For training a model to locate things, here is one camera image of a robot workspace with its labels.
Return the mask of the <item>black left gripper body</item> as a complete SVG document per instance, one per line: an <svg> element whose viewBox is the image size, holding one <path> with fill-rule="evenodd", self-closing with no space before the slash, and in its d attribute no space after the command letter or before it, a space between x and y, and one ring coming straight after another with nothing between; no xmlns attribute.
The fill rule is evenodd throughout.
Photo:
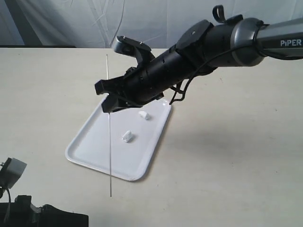
<svg viewBox="0 0 303 227"><path fill-rule="evenodd" d="M0 203L1 227L44 227L42 208L32 204L32 196L19 195L11 202Z"/></svg>

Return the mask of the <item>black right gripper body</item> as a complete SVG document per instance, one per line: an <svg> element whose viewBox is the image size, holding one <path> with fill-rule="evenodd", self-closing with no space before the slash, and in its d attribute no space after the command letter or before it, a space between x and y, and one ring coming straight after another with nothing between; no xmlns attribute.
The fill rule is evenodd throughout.
<svg viewBox="0 0 303 227"><path fill-rule="evenodd" d="M120 106L144 106L164 97L164 66L130 67L124 75L113 79L111 98Z"/></svg>

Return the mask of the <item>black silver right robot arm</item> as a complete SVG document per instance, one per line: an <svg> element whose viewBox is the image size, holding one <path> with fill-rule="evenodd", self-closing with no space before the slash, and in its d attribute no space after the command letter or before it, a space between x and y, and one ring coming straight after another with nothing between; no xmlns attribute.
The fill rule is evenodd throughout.
<svg viewBox="0 0 303 227"><path fill-rule="evenodd" d="M102 110L140 108L163 98L167 89L184 99L194 78L219 67L253 67L266 57L284 61L303 57L301 18L276 24L240 14L226 18L222 5L213 8L213 17L216 25L208 20L194 24L159 56L143 42L117 36L114 51L135 58L137 66L95 84L97 95L107 94Z"/></svg>

